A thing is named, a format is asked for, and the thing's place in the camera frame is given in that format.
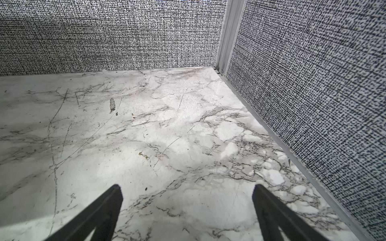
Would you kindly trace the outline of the aluminium enclosure frame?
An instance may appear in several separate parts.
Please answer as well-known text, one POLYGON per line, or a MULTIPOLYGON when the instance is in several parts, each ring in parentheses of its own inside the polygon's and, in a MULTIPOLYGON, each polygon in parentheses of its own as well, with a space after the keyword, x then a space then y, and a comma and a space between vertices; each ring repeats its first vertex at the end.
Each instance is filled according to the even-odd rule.
POLYGON ((348 213, 348 211, 341 204, 339 204, 339 202, 326 190, 326 188, 319 183, 317 178, 312 175, 312 173, 297 158, 297 156, 292 152, 292 150, 267 125, 267 123, 260 117, 260 115, 252 108, 252 106, 241 96, 239 91, 227 79, 226 74, 235 46, 245 5, 246 1, 227 1, 215 69, 218 71, 218 74, 232 90, 232 92, 238 97, 238 99, 254 116, 254 118, 267 130, 269 135, 280 146, 282 151, 299 168, 302 174, 304 174, 308 181, 315 187, 315 189, 326 200, 326 202, 331 206, 331 208, 338 214, 338 216, 349 227, 353 234, 360 241, 372 241, 373 238, 368 234, 368 232, 364 228, 362 228, 359 222, 357 222, 355 218, 352 217, 348 213))

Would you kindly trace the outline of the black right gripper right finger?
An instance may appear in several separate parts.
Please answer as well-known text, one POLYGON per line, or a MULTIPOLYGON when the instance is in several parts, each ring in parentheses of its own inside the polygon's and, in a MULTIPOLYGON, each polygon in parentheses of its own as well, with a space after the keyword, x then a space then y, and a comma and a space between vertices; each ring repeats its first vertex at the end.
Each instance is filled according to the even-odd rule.
POLYGON ((282 241, 281 233, 284 233, 290 241, 327 240, 263 185, 255 185, 252 201, 265 241, 282 241))

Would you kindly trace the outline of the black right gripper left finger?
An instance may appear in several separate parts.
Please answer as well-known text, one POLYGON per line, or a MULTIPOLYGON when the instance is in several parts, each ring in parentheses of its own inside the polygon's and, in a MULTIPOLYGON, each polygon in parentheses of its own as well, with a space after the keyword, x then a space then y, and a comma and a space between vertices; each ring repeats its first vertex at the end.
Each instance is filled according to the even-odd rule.
POLYGON ((112 185, 93 203, 63 226, 48 241, 111 241, 123 202, 119 185, 112 185))

